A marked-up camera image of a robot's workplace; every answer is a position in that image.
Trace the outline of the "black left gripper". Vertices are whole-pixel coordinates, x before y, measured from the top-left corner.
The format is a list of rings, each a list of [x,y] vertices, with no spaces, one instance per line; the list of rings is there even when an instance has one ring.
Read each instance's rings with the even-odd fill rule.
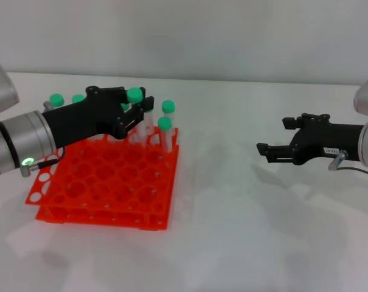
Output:
[[[86,97],[43,114],[57,148],[65,147],[98,134],[125,139],[128,133],[154,109],[154,97],[135,105],[124,104],[127,90],[123,87],[89,86]]]

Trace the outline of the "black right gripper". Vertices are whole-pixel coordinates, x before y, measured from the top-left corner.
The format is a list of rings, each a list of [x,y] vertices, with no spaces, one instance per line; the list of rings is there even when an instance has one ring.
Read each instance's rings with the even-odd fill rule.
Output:
[[[334,158],[336,153],[325,152],[326,148],[347,152],[347,159],[359,161],[358,142],[362,125],[334,124],[329,114],[303,113],[297,118],[284,117],[286,130],[297,130],[290,145],[257,143],[261,156],[269,163],[293,163],[302,165],[314,158]]]

